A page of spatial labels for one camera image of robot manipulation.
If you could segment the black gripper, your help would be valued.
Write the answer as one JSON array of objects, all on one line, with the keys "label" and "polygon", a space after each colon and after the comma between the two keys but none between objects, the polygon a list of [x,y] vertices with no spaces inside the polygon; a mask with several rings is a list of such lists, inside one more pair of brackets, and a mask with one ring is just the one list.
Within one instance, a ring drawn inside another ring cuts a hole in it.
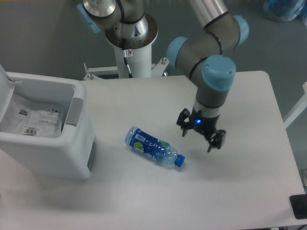
[{"label": "black gripper", "polygon": [[196,111],[192,109],[192,114],[187,108],[184,108],[177,119],[176,124],[180,126],[182,130],[182,137],[184,137],[192,128],[198,133],[202,134],[206,140],[209,141],[209,147],[207,152],[212,149],[220,149],[226,138],[226,131],[223,129],[216,130],[216,124],[219,116],[207,118],[201,116],[201,110]]}]

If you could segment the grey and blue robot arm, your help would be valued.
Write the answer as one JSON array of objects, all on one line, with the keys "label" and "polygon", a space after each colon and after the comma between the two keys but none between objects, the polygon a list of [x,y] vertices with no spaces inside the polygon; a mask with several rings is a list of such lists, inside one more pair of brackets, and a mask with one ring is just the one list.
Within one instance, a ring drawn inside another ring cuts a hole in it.
[{"label": "grey and blue robot arm", "polygon": [[[197,86],[193,109],[184,109],[177,124],[183,135],[193,129],[205,137],[209,149],[219,149],[226,131],[216,123],[236,73],[235,63],[225,54],[247,39],[249,26],[242,16],[231,15],[221,0],[189,4],[204,35],[194,41],[177,37],[166,51],[169,63]],[[82,0],[77,9],[90,30],[104,32],[113,46],[120,78],[152,76],[151,46],[158,28],[142,0]]]}]

